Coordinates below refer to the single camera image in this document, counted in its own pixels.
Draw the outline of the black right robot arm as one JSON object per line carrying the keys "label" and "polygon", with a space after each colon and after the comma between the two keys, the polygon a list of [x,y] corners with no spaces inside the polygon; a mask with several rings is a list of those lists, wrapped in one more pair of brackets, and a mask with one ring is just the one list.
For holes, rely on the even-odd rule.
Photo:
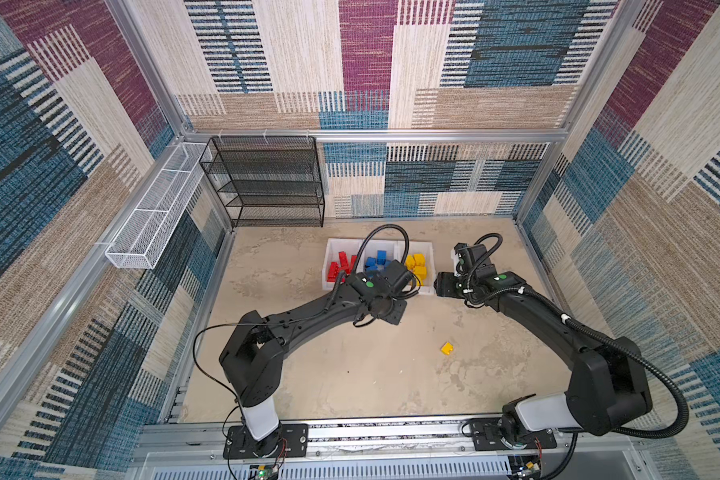
{"label": "black right robot arm", "polygon": [[[492,239],[495,245],[487,247]],[[503,238],[483,235],[475,243],[460,242],[452,250],[454,270],[434,281],[440,297],[463,301],[471,309],[490,308],[517,322],[549,347],[567,366],[571,377],[558,394],[531,394],[505,404],[500,431],[505,442],[521,444],[532,433],[560,430],[603,436],[615,432],[642,439],[671,438],[690,420],[679,386],[645,359],[626,337],[612,338],[558,307],[512,271],[500,272],[491,260]],[[674,421],[654,430],[630,427],[650,413],[653,400],[648,379],[656,378],[674,399]]]}

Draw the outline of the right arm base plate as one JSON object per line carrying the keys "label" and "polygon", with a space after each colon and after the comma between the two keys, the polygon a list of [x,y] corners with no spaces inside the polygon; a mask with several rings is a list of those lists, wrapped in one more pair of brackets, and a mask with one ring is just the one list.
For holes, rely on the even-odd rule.
{"label": "right arm base plate", "polygon": [[473,442],[476,451],[542,450],[558,446],[551,430],[531,432],[514,420],[477,417],[461,426],[461,434]]}

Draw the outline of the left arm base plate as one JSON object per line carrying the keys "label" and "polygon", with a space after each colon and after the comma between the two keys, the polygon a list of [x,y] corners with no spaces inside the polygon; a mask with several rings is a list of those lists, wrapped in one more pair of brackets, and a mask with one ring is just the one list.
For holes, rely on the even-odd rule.
{"label": "left arm base plate", "polygon": [[230,426],[223,450],[225,460],[303,458],[307,454],[309,426],[280,424],[262,440],[255,440],[244,425]]}

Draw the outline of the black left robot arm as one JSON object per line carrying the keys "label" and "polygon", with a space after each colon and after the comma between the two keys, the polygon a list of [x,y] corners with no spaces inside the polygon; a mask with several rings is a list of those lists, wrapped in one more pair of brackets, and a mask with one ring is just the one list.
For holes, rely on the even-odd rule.
{"label": "black left robot arm", "polygon": [[[373,237],[384,230],[402,235],[403,258],[390,259],[383,270],[366,273],[360,269],[361,257]],[[410,238],[403,227],[381,225],[363,239],[356,262],[349,270],[339,271],[325,295],[266,317],[254,310],[232,324],[234,330],[219,355],[225,379],[216,381],[233,394],[242,415],[240,427],[223,431],[230,448],[242,447],[246,457],[286,453],[287,438],[274,404],[285,360],[307,342],[345,323],[355,328],[376,320],[399,324],[407,300],[420,290],[418,277],[405,265],[409,250]]]}

